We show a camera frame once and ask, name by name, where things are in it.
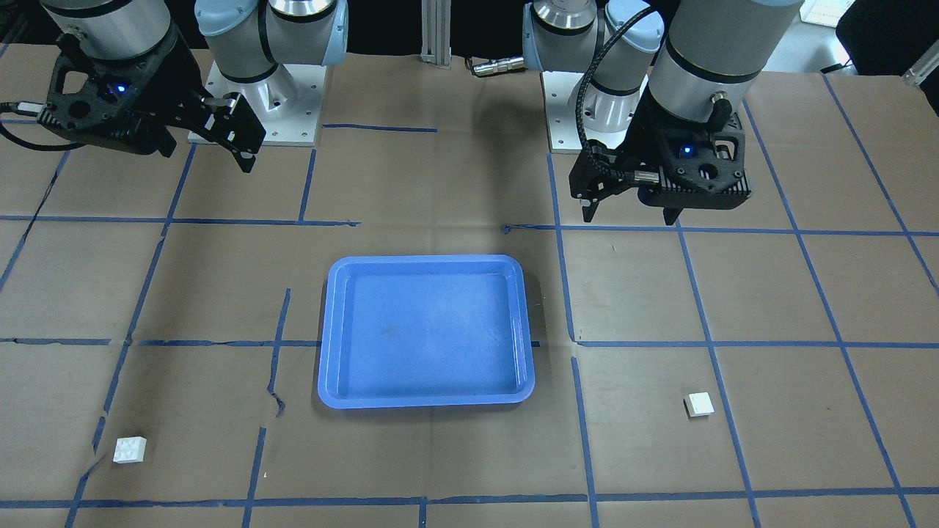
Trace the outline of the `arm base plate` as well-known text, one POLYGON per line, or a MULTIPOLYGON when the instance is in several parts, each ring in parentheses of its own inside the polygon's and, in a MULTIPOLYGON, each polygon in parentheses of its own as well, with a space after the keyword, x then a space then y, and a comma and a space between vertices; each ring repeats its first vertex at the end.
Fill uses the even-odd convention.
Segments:
POLYGON ((577 114, 577 93, 581 73, 544 71, 541 73, 544 113, 549 129, 551 153, 577 154, 581 151, 577 118, 582 122, 587 139, 597 139, 608 147, 616 147, 625 137, 636 111, 640 96, 648 83, 648 75, 630 95, 610 95, 595 87, 585 90, 582 111, 577 114))
POLYGON ((213 63, 205 88, 214 96, 232 91, 244 95, 267 131, 265 146, 314 147, 328 73, 326 66, 287 64, 267 79, 237 84, 213 63))

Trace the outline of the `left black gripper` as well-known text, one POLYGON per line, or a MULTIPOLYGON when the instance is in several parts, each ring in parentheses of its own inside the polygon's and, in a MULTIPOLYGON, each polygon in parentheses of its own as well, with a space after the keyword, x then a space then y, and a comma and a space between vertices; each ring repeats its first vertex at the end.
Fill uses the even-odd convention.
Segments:
POLYGON ((745 171, 745 133, 723 93, 705 104, 704 122, 675 117, 644 93, 619 147, 590 139, 569 174, 570 195, 591 223, 599 203, 636 189, 645 206, 661 208, 666 225, 683 210, 732 210, 753 195, 745 171))

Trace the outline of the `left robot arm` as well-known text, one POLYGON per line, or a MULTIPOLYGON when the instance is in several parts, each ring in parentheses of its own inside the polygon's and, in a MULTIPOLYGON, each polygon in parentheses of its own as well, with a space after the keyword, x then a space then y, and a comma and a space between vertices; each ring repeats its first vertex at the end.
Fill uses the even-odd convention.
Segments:
POLYGON ((665 224, 684 210, 732 210, 753 194, 738 106, 800 1, 680 1, 664 19, 647 1, 533 1, 527 69, 579 73, 568 176, 583 220, 634 189, 665 224))

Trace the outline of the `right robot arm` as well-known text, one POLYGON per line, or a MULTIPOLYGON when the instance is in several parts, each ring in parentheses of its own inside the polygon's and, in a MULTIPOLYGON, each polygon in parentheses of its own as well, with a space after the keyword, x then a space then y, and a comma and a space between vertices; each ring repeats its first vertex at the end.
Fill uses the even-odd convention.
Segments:
POLYGON ((312 147, 326 72, 348 47, 345 1, 197 1, 208 79, 164 1, 43 1, 61 29, 46 100, 19 103, 67 141, 168 157, 171 129, 244 172, 264 146, 312 147))

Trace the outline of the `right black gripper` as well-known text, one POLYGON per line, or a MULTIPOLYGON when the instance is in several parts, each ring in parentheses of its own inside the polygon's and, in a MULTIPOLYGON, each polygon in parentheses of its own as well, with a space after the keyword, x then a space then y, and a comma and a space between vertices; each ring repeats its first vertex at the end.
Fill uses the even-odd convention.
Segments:
POLYGON ((61 34, 60 54, 37 123, 88 146, 138 155, 171 156, 171 127, 224 147, 248 174, 267 131, 237 92, 214 97, 202 85, 197 60, 178 28, 134 58, 88 56, 73 34, 61 34))

